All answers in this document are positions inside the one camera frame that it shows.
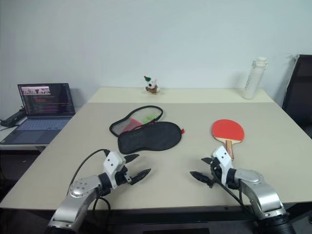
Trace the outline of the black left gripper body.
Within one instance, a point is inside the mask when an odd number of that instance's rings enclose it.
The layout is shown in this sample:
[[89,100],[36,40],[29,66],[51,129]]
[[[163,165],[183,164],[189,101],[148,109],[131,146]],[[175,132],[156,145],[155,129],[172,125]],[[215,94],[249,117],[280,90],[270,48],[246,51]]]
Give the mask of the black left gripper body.
[[126,164],[125,161],[122,160],[121,162],[118,163],[116,169],[115,181],[118,186],[125,183],[130,184],[131,181],[131,177],[128,174],[128,168],[125,166],[125,164]]

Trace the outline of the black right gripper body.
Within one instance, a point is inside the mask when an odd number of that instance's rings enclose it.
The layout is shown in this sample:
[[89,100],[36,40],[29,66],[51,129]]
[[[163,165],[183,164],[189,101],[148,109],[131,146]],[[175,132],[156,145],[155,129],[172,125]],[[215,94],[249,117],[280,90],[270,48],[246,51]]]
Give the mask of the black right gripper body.
[[208,157],[208,164],[210,165],[211,174],[213,176],[208,186],[212,188],[215,184],[222,185],[222,169],[219,160],[217,158]]

